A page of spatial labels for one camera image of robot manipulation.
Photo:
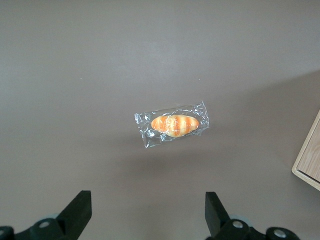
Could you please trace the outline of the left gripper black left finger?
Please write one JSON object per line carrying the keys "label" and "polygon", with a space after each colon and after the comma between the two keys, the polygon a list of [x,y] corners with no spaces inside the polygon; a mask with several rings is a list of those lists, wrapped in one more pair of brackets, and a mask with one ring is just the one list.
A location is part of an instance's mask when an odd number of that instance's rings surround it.
{"label": "left gripper black left finger", "polygon": [[0,227],[2,240],[77,240],[92,217],[91,191],[82,190],[56,217],[47,217],[15,233],[11,226]]}

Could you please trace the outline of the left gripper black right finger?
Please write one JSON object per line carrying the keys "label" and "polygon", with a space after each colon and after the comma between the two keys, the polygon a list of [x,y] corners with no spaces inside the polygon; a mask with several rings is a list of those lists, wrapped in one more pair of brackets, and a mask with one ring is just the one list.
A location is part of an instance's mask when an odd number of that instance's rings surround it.
{"label": "left gripper black right finger", "polygon": [[205,220],[210,232],[209,240],[298,240],[287,228],[270,227],[258,232],[245,221],[231,218],[215,192],[205,193]]}

